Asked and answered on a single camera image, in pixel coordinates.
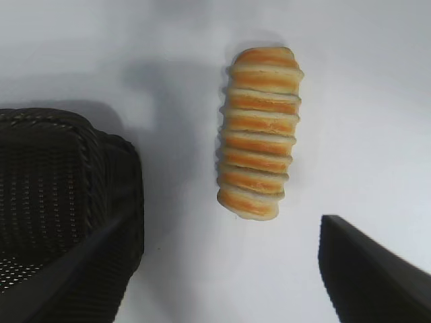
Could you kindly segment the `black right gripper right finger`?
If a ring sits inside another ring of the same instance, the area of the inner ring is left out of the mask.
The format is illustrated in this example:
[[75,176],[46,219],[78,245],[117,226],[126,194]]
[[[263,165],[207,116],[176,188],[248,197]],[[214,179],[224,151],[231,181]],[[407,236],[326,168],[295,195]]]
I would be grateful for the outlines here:
[[318,260],[340,322],[430,321],[430,275],[338,215],[321,218]]

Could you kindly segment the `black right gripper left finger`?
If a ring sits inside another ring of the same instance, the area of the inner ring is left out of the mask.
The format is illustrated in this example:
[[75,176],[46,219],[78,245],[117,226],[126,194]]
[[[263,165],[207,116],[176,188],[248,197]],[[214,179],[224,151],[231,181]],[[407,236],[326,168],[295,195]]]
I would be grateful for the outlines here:
[[132,275],[132,235],[115,220],[1,297],[2,322],[113,322]]

